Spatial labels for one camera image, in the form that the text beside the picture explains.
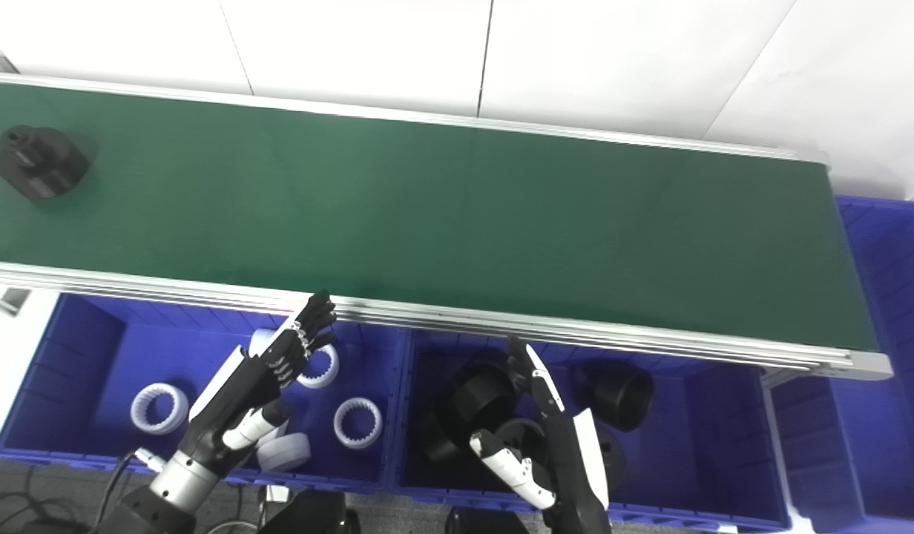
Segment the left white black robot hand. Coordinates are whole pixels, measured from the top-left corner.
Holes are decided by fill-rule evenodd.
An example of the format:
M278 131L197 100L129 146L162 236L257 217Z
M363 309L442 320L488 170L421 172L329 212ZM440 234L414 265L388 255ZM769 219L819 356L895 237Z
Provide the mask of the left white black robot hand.
M173 456L179 466L195 475L223 479L243 463L258 439L247 438L243 446L232 446L224 436L264 410L272 413L272 429L290 418L293 409L282 400L281 392L297 381L314 351L335 340L329 330L335 321L332 295L318 291L295 318L282 324L260 355L240 349L239 365L189 424Z

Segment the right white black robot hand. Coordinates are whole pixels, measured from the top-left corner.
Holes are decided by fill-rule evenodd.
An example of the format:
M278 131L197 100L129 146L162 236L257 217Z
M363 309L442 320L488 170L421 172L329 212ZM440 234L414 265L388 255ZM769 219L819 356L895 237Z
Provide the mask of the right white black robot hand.
M612 532L608 478L593 413L566 407L541 356L521 338L507 338L507 353L509 367L522 376L542 416L548 483L537 480L531 458L515 453L490 430L471 433L470 449L519 497L542 511L551 532Z

